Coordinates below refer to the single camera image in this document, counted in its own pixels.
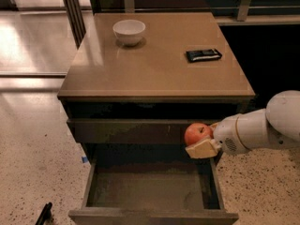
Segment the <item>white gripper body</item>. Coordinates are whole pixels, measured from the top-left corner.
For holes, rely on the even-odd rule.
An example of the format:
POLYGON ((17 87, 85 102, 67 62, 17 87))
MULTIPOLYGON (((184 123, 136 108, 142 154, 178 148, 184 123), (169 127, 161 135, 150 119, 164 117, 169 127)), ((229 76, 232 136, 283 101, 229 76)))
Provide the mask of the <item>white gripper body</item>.
POLYGON ((248 149, 242 144, 237 132, 239 114, 227 117, 220 121, 213 134, 222 151, 228 155, 245 154, 248 149))

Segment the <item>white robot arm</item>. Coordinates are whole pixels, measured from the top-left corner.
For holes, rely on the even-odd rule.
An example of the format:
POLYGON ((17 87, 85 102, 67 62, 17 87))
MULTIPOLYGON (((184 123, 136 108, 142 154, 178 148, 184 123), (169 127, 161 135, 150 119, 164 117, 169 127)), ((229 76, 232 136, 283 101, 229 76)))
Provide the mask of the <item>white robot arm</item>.
POLYGON ((191 158, 213 158, 220 152, 245 154, 254 149, 300 146, 300 92, 274 95, 265 109, 227 117, 211 126, 190 125, 185 132, 191 158))

